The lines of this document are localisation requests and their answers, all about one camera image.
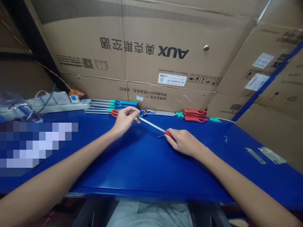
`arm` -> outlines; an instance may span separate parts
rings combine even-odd
[[[106,134],[64,160],[34,176],[0,200],[2,226],[27,226],[45,215],[70,190],[84,170],[117,138],[121,137],[140,111],[119,111],[114,127]]]
[[[186,130],[167,130],[165,135],[172,147],[206,166],[221,182],[244,213],[257,226],[303,226],[281,204],[253,182],[228,165]]]

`orange package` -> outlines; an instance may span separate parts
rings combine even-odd
[[[72,91],[73,91],[74,94],[77,95],[79,98],[85,95],[84,92],[78,91],[78,90],[76,90],[76,89],[74,89],[74,88],[72,88]],[[70,95],[73,94],[72,91],[69,91],[68,96],[70,96]]]

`yellow wire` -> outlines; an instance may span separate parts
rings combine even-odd
[[[68,86],[67,83],[66,83],[61,77],[59,77],[56,73],[54,73],[53,71],[51,71],[48,67],[42,65],[40,62],[39,62],[39,64],[40,64],[42,67],[46,68],[48,71],[50,71],[52,74],[56,75],[60,80],[62,80],[63,83],[68,87],[68,89],[74,94],[74,92],[73,92],[73,90],[70,88],[70,86]]]
[[[4,26],[6,26],[8,30],[10,30],[10,32],[12,33],[12,36],[21,44],[21,46],[24,48],[25,52],[28,53],[28,54],[30,54],[30,53],[26,50],[25,45],[24,45],[24,44],[15,36],[15,35],[14,35],[12,29],[11,29],[11,28],[5,23],[5,21],[3,20],[1,10],[0,10],[0,16],[1,16],[1,21],[2,21],[2,23],[4,24]],[[62,80],[63,83],[67,86],[67,88],[74,94],[74,92],[73,92],[73,90],[70,88],[70,86],[68,86],[67,83],[66,83],[61,77],[59,77],[56,73],[54,73],[53,71],[51,71],[48,67],[42,65],[40,62],[39,62],[39,64],[40,64],[42,67],[46,68],[48,71],[50,71],[52,74],[54,74],[55,76],[57,76],[60,80]]]

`small white box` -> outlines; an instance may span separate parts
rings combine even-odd
[[[70,103],[70,99],[65,91],[54,92],[53,97],[59,105]]]
[[[80,102],[80,99],[77,95],[70,95],[69,98],[72,101],[72,103],[79,103]]]

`electrical cable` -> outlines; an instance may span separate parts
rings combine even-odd
[[[33,104],[32,111],[31,111],[30,115],[28,116],[28,118],[26,118],[26,121],[27,121],[28,119],[30,119],[31,116],[32,116],[32,114],[34,113],[34,111],[35,111],[35,110],[34,110],[35,102],[36,102],[36,100],[37,100],[38,95],[39,95],[41,92],[44,92],[45,94],[47,93],[47,92],[44,91],[44,90],[38,91],[38,92],[36,93],[36,95],[35,95],[35,97],[34,97],[34,104]]]
[[[217,119],[219,119],[219,120],[224,120],[224,121],[229,121],[229,122],[231,122],[231,123],[236,123],[235,121],[231,121],[231,120],[227,120],[227,119],[223,119],[223,118],[217,118]]]
[[[53,90],[51,91],[51,94],[50,96],[48,97],[47,101],[44,103],[44,105],[41,107],[41,109],[35,113],[33,116],[31,116],[29,119],[26,119],[25,122],[28,122],[29,120],[33,119],[35,116],[37,116],[43,109],[44,107],[48,104],[49,100],[51,99],[54,91],[55,91],[55,88],[56,88],[56,84],[54,83],[54,87],[53,87]]]
[[[54,74],[55,76],[57,76],[57,77],[65,84],[65,86],[67,86],[67,88],[74,94],[74,92],[73,92],[73,90],[70,88],[70,86],[68,86],[67,83],[66,83],[61,77],[59,77],[56,73],[54,73],[53,71],[51,71],[48,67],[42,65],[40,62],[39,62],[39,64],[40,64],[42,67],[46,68],[48,71],[50,71],[52,74]]]
[[[13,30],[7,25],[7,23],[4,21],[3,19],[3,15],[2,15],[2,12],[0,11],[0,19],[2,21],[2,23],[4,24],[4,26],[11,32],[12,36],[20,43],[20,45],[24,48],[25,52],[27,54],[30,54],[30,50],[27,50],[25,45],[14,35],[14,32]],[[70,86],[67,85],[67,83],[61,78],[59,77],[56,73],[54,73],[53,71],[51,71],[48,67],[42,65],[40,62],[39,64],[44,67],[45,69],[47,69],[48,71],[50,71],[52,74],[54,74],[56,77],[58,77],[65,85],[66,87],[74,94],[73,90],[70,88]]]

